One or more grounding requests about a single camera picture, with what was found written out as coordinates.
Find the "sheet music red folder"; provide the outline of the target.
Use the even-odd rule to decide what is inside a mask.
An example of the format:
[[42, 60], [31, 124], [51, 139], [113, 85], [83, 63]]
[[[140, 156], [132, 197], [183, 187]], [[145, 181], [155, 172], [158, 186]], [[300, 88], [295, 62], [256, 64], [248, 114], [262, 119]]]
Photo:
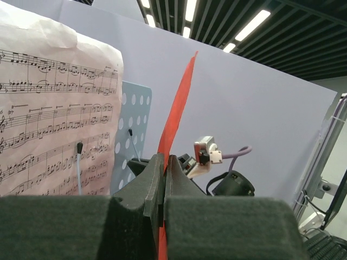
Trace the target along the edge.
[[109, 194], [123, 71], [113, 46], [1, 3], [1, 196]]

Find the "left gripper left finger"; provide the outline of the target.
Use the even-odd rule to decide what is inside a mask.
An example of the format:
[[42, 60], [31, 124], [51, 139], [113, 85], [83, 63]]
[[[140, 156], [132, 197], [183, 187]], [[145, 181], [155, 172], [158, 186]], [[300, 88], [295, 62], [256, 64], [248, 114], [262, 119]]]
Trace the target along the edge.
[[1, 198], [1, 259], [157, 259], [163, 164], [113, 196]]

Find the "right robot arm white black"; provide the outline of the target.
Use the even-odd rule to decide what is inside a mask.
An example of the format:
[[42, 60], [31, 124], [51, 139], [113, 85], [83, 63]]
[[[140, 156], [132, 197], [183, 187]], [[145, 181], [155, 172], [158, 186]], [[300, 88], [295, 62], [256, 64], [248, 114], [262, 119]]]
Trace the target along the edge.
[[[187, 176], [194, 166], [197, 165], [196, 160], [184, 154], [178, 157], [183, 173]], [[137, 177], [148, 165], [149, 159], [132, 158], [127, 162], [127, 166]], [[205, 194], [214, 196], [255, 196], [255, 188], [252, 183], [241, 173], [232, 170], [225, 172], [212, 178], [206, 185]]]

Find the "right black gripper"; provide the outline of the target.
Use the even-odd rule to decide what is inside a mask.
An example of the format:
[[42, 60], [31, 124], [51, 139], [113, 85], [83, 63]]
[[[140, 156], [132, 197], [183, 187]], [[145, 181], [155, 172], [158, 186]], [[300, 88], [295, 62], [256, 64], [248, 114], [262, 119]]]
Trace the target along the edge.
[[[189, 173], [196, 166], [195, 158], [188, 154], [178, 157], [178, 161], [181, 165], [183, 173]], [[144, 171], [149, 162], [149, 159], [132, 158], [127, 162], [127, 166], [134, 176], [137, 177]]]

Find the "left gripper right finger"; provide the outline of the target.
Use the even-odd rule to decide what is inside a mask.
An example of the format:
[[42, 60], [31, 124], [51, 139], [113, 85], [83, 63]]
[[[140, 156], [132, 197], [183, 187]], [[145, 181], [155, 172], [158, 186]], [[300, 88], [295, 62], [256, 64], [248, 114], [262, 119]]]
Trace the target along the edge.
[[168, 259], [308, 259], [291, 208], [281, 200], [207, 196], [166, 168], [164, 226]]

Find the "light blue music stand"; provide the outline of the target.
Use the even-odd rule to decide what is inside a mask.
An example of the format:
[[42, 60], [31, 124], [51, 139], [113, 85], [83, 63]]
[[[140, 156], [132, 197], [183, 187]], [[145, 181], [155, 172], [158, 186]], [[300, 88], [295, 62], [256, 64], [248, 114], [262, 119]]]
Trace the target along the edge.
[[[123, 95], [118, 130], [114, 142], [114, 165], [111, 174], [111, 181], [107, 187], [110, 194], [114, 194], [126, 186], [135, 178], [134, 173], [127, 165], [131, 159], [140, 162], [140, 156], [144, 148], [144, 139], [147, 129], [147, 120], [150, 112], [152, 91], [148, 87], [138, 84], [123, 82]], [[100, 194], [105, 188], [96, 191], [83, 191], [82, 189], [96, 180], [97, 177], [107, 176], [106, 167], [109, 160], [98, 163], [96, 166], [89, 166], [82, 170], [80, 161], [86, 159], [87, 155], [96, 155], [98, 152], [105, 152], [110, 145], [97, 144], [95, 148], [88, 148], [80, 141], [76, 144], [76, 173], [71, 178], [73, 181], [72, 192], [77, 194]]]

